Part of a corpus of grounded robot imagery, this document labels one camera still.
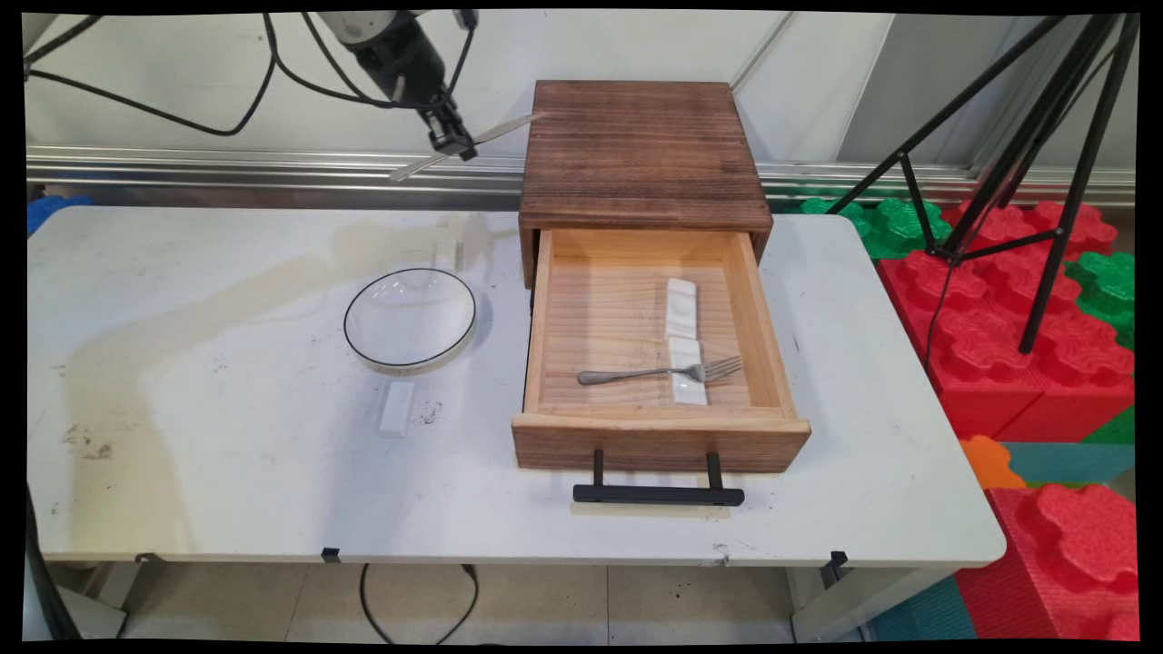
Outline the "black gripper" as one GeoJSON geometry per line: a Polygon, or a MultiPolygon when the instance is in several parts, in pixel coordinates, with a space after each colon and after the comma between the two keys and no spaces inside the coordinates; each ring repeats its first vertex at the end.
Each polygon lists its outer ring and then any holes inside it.
{"type": "Polygon", "coordinates": [[[418,13],[351,13],[350,54],[383,95],[394,104],[438,104],[424,112],[435,152],[471,161],[476,140],[462,122],[445,85],[445,66],[418,13]]]}

